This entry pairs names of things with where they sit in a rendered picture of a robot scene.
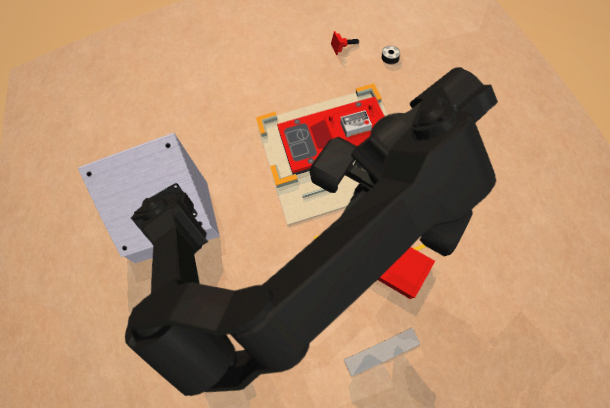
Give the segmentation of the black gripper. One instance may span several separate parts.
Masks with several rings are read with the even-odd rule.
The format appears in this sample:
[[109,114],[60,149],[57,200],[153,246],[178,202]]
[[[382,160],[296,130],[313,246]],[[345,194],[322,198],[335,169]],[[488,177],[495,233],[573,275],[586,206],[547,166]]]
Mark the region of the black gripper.
[[[356,147],[339,136],[330,139],[311,165],[309,172],[312,183],[336,193],[338,185],[347,176],[372,188],[377,181],[351,156]],[[419,241],[442,256],[451,255],[462,239],[472,214],[473,210],[456,222],[432,226]]]

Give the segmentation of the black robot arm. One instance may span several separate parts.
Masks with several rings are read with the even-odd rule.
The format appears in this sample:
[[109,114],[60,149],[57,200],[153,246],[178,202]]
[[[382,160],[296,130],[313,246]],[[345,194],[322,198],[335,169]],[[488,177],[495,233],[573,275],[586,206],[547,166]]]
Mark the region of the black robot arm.
[[476,123],[497,103],[457,67],[408,112],[383,116],[351,154],[377,183],[360,182],[341,217],[263,284],[201,285],[194,254],[208,240],[194,203],[177,183],[144,199],[131,220],[153,245],[151,294],[130,313],[126,345],[184,396],[291,370],[419,237],[491,193]]

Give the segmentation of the grey flat bar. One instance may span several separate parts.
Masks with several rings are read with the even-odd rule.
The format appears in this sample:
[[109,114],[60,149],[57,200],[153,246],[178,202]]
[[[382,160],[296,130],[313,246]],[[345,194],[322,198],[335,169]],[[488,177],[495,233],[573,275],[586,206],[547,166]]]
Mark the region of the grey flat bar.
[[354,376],[420,345],[418,340],[413,327],[411,327],[392,338],[343,360],[350,372],[350,376]]

